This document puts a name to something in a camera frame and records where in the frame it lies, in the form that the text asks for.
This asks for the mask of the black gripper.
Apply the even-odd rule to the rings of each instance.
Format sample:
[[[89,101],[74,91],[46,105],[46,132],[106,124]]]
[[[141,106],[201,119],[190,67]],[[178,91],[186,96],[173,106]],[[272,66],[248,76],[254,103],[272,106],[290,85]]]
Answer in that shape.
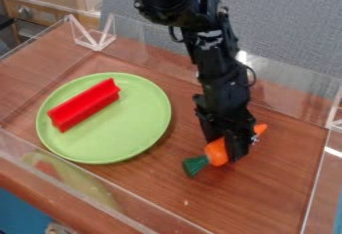
[[[200,67],[198,81],[204,93],[196,94],[193,100],[206,141],[213,142],[225,135],[229,159],[237,162],[249,154],[256,136],[252,129],[257,120],[248,109],[249,67]]]

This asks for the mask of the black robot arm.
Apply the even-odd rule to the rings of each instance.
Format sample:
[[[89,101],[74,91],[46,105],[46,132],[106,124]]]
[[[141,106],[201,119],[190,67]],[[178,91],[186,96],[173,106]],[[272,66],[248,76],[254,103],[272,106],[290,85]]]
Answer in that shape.
[[[254,70],[237,60],[238,38],[229,8],[221,0],[136,0],[140,13],[154,23],[180,29],[173,40],[186,45],[204,92],[193,97],[208,141],[225,140],[229,158],[249,154],[257,139],[256,117],[249,112]]]

